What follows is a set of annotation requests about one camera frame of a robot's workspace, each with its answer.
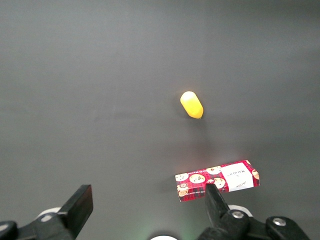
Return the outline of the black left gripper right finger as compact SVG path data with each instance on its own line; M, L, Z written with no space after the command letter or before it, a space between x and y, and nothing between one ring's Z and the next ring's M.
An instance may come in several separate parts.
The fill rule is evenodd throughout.
M222 217L230 210L214 183L207 183L205 186L205 207L213 227L218 226Z

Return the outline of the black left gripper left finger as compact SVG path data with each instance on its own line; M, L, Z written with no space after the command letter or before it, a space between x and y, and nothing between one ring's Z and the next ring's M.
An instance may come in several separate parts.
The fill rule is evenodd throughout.
M60 208L57 215L75 240L93 212L93 194L90 184L83 184Z

